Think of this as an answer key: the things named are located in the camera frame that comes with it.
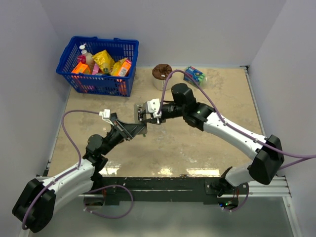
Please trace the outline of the beige white remote control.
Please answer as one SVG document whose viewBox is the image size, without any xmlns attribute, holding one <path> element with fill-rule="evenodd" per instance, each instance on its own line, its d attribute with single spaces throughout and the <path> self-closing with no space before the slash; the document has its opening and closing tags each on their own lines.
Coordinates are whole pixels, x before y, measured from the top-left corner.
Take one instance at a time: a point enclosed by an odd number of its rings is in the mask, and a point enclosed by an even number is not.
<svg viewBox="0 0 316 237">
<path fill-rule="evenodd" d="M 143 126 L 143 129 L 140 131 L 140 135 L 147 134 L 147 124 L 142 123 L 141 119 L 147 119 L 147 114 L 144 112 L 143 104 L 135 103 L 134 104 L 134 120 L 135 123 Z"/>
</svg>

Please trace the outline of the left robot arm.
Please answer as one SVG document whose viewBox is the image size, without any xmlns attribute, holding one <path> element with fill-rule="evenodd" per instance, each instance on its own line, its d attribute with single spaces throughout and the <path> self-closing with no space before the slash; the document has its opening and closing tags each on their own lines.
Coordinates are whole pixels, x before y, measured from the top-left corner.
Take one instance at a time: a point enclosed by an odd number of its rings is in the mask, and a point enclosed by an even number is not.
<svg viewBox="0 0 316 237">
<path fill-rule="evenodd" d="M 111 125 L 111 130 L 105 137 L 91 135 L 85 154 L 79 156 L 75 165 L 43 181 L 34 178 L 26 184 L 12 209 L 12 214 L 22 222 L 23 230 L 37 233 L 50 222 L 58 209 L 78 195 L 100 192 L 102 181 L 99 172 L 108 161 L 104 156 L 123 140 L 129 141 L 147 132 L 145 123 L 122 122 L 109 110 L 99 112 L 99 116 Z"/>
</svg>

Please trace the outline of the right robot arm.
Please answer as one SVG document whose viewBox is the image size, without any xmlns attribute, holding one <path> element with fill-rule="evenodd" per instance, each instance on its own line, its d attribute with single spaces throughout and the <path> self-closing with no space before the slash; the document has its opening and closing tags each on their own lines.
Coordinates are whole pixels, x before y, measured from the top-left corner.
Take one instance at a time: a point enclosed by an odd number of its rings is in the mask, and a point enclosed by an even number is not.
<svg viewBox="0 0 316 237">
<path fill-rule="evenodd" d="M 218 196 L 231 194 L 241 184 L 257 181 L 263 185 L 271 183 L 284 162 L 280 139 L 274 135 L 266 138 L 222 118 L 214 107 L 196 101 L 193 91 L 184 83 L 171 88 L 173 100 L 161 104 L 152 99 L 136 106 L 136 121 L 161 124 L 167 119 L 182 117 L 191 127 L 213 134 L 242 151 L 251 159 L 251 164 L 229 167 L 221 177 L 211 184 Z"/>
</svg>

